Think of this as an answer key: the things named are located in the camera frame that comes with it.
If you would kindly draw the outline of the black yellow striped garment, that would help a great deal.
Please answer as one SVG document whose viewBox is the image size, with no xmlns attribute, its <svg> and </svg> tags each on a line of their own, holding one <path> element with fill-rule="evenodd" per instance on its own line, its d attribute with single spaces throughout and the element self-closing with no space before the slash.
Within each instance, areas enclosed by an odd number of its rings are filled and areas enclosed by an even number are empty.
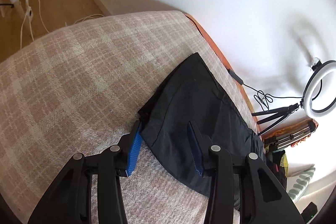
<svg viewBox="0 0 336 224">
<path fill-rule="evenodd" d="M 288 162 L 285 150 L 266 153 L 266 165 L 284 189 L 287 187 Z"/>
</svg>

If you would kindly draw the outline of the black mini tripod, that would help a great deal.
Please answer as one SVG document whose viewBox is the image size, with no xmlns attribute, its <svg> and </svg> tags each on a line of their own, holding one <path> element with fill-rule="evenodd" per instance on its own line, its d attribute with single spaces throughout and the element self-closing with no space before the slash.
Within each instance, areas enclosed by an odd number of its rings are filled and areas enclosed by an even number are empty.
<svg viewBox="0 0 336 224">
<path fill-rule="evenodd" d="M 296 112 L 300 108 L 301 108 L 301 104 L 296 103 L 296 104 L 290 105 L 288 107 L 280 107 L 280 108 L 276 108 L 276 109 L 272 109 L 272 110 L 252 113 L 253 117 L 259 117 L 259 116 L 267 115 L 266 118 L 263 118 L 263 119 L 257 121 L 258 125 L 265 124 L 265 123 L 268 123 L 270 121 L 274 121 L 268 127 L 261 130 L 257 135 L 258 136 L 263 136 L 264 134 L 268 133 L 271 129 L 273 129 L 278 124 L 280 124 L 281 122 L 286 120 L 291 114 L 293 114 L 294 112 Z"/>
</svg>

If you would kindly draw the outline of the plaid beige bed blanket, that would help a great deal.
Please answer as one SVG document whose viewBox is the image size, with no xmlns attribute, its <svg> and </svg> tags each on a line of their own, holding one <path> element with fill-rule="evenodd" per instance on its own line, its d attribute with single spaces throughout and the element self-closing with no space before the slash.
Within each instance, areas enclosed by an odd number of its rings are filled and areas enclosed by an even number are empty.
<svg viewBox="0 0 336 224">
<path fill-rule="evenodd" d="M 199 53 L 252 130 L 235 81 L 179 11 L 108 16 L 43 36 L 1 63 L 1 195 L 22 223 L 70 157 L 128 133 L 168 74 Z"/>
</svg>

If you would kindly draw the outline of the orange bed sheet edge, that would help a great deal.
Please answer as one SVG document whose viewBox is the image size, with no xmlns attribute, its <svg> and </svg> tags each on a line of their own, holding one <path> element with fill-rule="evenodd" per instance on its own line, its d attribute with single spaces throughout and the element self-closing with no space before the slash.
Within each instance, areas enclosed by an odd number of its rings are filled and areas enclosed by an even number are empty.
<svg viewBox="0 0 336 224">
<path fill-rule="evenodd" d="M 221 50 L 219 49 L 219 47 L 216 45 L 216 43 L 213 41 L 213 39 L 211 39 L 211 37 L 209 36 L 209 34 L 205 31 L 205 29 L 196 21 L 196 19 L 194 17 L 192 17 L 190 14 L 184 13 L 184 16 L 186 16 L 194 25 L 195 27 L 198 29 L 199 33 L 201 34 L 201 36 L 203 36 L 203 38 L 205 39 L 205 41 L 208 43 L 208 45 L 210 46 L 210 48 L 214 51 L 214 53 L 217 55 L 217 57 L 219 58 L 219 60 L 221 61 L 221 63 L 225 66 L 226 69 L 233 69 L 232 66 L 230 65 L 230 63 L 228 62 L 228 60 L 226 59 L 226 57 L 223 55 L 223 53 L 221 52 Z M 246 105 L 248 106 L 250 112 L 254 112 L 252 103 L 250 102 L 244 88 L 239 85 L 239 83 L 235 80 L 235 84 L 238 87 L 238 89 L 240 90 L 240 93 L 242 95 L 242 97 L 244 98 Z"/>
</svg>

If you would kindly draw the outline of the green white patterned pillow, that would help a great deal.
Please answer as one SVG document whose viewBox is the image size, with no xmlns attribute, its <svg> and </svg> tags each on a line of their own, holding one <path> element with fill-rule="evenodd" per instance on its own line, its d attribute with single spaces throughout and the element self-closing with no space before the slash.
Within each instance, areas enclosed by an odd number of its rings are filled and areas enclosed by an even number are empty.
<svg viewBox="0 0 336 224">
<path fill-rule="evenodd" d="M 315 173 L 315 166 L 311 165 L 287 177 L 286 192 L 290 199 L 296 203 L 306 192 Z"/>
</svg>

